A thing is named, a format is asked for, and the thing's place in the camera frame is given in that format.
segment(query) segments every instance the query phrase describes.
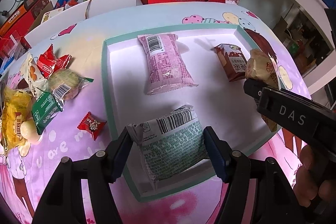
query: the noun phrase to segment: screw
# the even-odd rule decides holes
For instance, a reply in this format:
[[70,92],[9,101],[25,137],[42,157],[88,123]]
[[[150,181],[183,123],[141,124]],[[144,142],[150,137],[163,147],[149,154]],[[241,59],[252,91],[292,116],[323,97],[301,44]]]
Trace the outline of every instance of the screw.
[[274,158],[267,158],[267,161],[270,163],[270,164],[275,164],[275,159]]
[[104,151],[104,150],[100,150],[100,151],[98,151],[98,152],[96,153],[96,156],[97,156],[98,158],[104,157],[104,156],[105,156],[105,151]]
[[70,160],[70,158],[67,157],[67,156],[61,158],[61,162],[62,162],[62,163],[66,163],[66,162],[68,162],[69,160]]
[[232,151],[232,155],[233,155],[234,157],[236,157],[236,158],[239,158],[242,154],[241,154],[240,151],[238,151],[238,150],[234,150],[234,151]]

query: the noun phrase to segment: tray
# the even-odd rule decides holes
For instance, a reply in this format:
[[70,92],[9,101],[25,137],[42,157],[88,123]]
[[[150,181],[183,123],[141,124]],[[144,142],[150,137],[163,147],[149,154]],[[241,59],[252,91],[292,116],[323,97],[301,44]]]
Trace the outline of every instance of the tray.
[[[140,34],[174,33],[186,67],[197,87],[146,95],[149,70]],[[106,112],[112,139],[129,123],[141,123],[166,115],[188,103],[194,106],[202,128],[212,126],[233,149],[250,155],[266,143],[271,133],[256,111],[254,100],[243,91],[244,80],[229,82],[213,51],[220,43],[249,51],[258,48],[251,37],[233,24],[187,24],[153,28],[107,39],[102,50],[101,73]],[[154,190],[142,169],[139,150],[133,145],[123,175],[140,202],[177,193],[215,175],[210,160],[158,183]]]

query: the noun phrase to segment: red candy wrapper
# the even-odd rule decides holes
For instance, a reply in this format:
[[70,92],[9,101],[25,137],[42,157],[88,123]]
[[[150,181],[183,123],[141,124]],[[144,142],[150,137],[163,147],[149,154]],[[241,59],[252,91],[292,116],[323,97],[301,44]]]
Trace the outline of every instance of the red candy wrapper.
[[63,55],[60,58],[56,58],[51,44],[44,54],[41,54],[37,60],[37,67],[40,69],[42,75],[45,78],[49,78],[51,74],[60,68],[66,69],[71,59],[70,54]]
[[88,112],[77,128],[91,133],[93,139],[96,140],[105,124],[106,122],[98,122],[92,117],[91,112]]

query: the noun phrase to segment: human hand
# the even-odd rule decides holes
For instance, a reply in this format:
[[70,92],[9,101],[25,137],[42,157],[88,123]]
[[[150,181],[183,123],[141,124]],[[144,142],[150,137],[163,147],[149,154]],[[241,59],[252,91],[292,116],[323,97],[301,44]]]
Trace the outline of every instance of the human hand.
[[317,187],[313,178],[309,173],[309,169],[314,164],[314,153],[309,145],[306,145],[299,156],[302,166],[296,173],[296,184],[293,187],[293,191],[299,204],[304,207],[310,206],[310,201],[313,200],[317,194],[321,199],[330,202],[336,198],[336,180],[324,181],[320,188]]

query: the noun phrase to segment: pink snack package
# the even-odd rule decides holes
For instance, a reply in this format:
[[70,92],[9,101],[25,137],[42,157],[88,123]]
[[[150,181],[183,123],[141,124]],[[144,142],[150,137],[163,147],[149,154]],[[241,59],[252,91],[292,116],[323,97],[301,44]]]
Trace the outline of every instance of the pink snack package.
[[147,95],[197,86],[183,62],[175,34],[139,35],[150,71]]

